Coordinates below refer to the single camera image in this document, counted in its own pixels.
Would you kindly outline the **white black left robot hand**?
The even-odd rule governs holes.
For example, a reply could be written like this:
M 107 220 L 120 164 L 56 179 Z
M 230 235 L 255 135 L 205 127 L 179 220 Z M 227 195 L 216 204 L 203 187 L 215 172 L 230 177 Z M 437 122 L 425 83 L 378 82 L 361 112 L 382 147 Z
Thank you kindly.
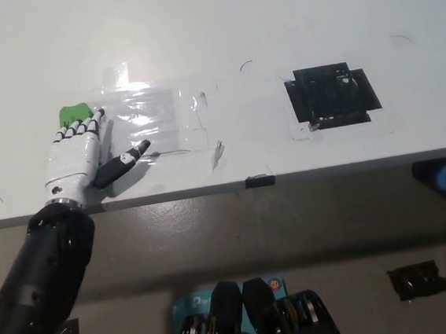
M 56 133 L 46 166 L 47 205 L 86 207 L 89 188 L 104 189 L 123 177 L 150 147 L 150 141 L 143 140 L 102 163 L 104 118 L 105 110 L 100 108 Z

